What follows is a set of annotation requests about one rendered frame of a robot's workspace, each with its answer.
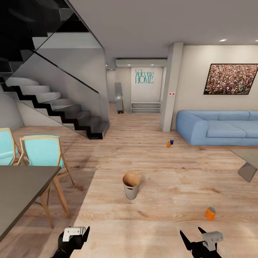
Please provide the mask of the trash can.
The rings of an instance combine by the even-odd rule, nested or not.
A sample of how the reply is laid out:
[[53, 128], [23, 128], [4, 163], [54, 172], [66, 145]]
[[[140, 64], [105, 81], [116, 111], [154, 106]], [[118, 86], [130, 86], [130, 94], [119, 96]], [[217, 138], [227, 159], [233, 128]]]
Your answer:
[[[134, 175], [134, 176], [132, 176]], [[127, 173], [123, 176], [123, 185], [126, 197], [129, 200], [134, 200], [137, 197], [139, 185], [140, 185], [140, 177], [135, 173]]]

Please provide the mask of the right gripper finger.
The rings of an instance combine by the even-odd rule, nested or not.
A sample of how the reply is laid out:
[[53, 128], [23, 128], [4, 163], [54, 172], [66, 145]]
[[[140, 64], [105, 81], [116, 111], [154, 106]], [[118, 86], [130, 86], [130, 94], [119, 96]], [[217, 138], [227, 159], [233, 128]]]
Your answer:
[[185, 246], [186, 246], [187, 250], [192, 250], [192, 244], [195, 243], [195, 242], [190, 242], [181, 230], [180, 230], [180, 234], [181, 234], [181, 237], [182, 237], [182, 239], [185, 243]]
[[206, 231], [204, 231], [201, 227], [198, 227], [198, 229], [200, 230], [200, 232], [203, 233], [207, 233]]

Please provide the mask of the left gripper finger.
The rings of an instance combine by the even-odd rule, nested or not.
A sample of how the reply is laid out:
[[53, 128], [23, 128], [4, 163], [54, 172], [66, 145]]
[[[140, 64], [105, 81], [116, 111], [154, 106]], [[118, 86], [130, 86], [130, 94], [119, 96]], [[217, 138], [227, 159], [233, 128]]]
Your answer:
[[84, 242], [87, 242], [89, 231], [90, 231], [90, 226], [87, 228], [87, 230], [83, 234], [83, 244], [84, 244]]

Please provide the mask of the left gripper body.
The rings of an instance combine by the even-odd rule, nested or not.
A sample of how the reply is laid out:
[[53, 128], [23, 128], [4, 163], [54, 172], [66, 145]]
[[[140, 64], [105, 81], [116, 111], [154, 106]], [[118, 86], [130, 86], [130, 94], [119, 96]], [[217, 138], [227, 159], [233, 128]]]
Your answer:
[[67, 258], [70, 258], [73, 250], [81, 249], [83, 247], [83, 235], [73, 235], [73, 237], [68, 241], [63, 241], [63, 234], [58, 238], [58, 249], [57, 251], [64, 251]]

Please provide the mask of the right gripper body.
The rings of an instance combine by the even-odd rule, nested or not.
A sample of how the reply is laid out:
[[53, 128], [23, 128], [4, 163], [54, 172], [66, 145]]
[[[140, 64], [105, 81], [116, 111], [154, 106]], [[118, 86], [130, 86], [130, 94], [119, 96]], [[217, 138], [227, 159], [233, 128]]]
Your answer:
[[209, 251], [206, 246], [200, 241], [192, 244], [192, 255], [194, 258], [222, 258], [217, 252], [217, 243], [215, 243], [216, 250]]

